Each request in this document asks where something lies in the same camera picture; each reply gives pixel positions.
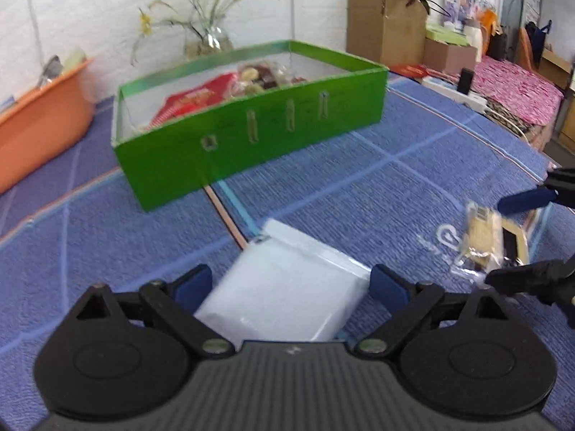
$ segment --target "floor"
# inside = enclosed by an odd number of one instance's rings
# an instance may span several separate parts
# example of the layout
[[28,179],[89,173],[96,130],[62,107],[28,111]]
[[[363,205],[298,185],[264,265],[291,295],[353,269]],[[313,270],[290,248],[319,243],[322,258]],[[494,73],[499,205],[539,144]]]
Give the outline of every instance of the floor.
[[555,139],[549,141],[543,152],[562,167],[575,168],[575,154],[564,148]]

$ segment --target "white power strip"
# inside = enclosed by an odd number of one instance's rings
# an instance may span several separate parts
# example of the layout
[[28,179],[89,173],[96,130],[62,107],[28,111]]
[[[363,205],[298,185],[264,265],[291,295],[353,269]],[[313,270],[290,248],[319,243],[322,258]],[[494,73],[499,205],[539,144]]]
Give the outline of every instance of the white power strip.
[[477,113],[483,114],[485,108],[487,107],[487,99],[470,92],[468,95],[458,92],[457,87],[449,84],[436,77],[427,76],[422,79],[422,85],[431,89],[432,91],[438,92],[445,97],[449,97],[457,103],[462,103],[468,106],[470,109],[476,111]]

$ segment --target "metal screw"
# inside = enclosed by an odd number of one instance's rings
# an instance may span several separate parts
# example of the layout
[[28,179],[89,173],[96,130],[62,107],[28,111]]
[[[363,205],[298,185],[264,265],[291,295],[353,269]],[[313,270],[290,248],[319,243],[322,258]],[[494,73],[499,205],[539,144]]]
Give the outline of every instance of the metal screw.
[[359,349],[364,353],[383,353],[387,343],[380,338],[366,338],[359,343]]
[[227,352],[231,344],[223,338],[211,338],[206,340],[203,345],[203,351],[211,354],[222,354]]

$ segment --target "pink patterned tablecloth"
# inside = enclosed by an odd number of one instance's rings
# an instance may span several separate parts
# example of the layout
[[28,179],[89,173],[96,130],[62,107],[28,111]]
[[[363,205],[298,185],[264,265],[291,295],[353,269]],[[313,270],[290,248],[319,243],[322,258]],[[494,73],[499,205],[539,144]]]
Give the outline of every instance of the pink patterned tablecloth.
[[557,112],[563,94],[555,86],[509,61],[483,57],[475,66],[472,88],[491,97],[527,123],[544,126]]

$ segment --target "brown cardboard box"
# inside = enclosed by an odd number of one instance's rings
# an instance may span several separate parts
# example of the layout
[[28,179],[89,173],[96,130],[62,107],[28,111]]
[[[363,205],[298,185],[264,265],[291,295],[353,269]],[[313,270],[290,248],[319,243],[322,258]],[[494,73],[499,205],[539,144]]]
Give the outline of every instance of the brown cardboard box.
[[571,81],[571,63],[545,49],[539,63],[539,74],[550,83],[566,89]]
[[427,12],[419,0],[406,4],[407,0],[348,0],[346,50],[387,66],[420,65]]
[[475,70],[475,47],[460,47],[431,39],[425,42],[423,64],[428,68],[446,74],[459,74],[463,68]]

